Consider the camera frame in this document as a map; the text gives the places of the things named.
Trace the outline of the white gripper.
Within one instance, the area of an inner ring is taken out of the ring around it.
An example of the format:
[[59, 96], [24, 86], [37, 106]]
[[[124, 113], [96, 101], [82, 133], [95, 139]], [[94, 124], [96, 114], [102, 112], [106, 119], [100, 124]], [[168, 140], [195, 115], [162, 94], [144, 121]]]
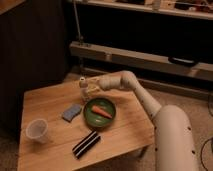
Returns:
[[92, 94], [102, 90], [121, 89], [121, 77], [105, 75], [99, 78], [88, 78], [87, 93]]

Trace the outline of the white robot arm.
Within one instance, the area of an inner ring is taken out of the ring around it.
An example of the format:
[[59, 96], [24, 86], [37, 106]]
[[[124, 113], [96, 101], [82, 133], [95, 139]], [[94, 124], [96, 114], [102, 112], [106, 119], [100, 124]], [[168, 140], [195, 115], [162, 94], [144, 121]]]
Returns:
[[191, 123], [180, 107], [162, 106], [130, 71], [90, 78], [88, 83], [91, 92], [117, 89], [135, 94], [155, 126], [156, 171], [199, 171]]

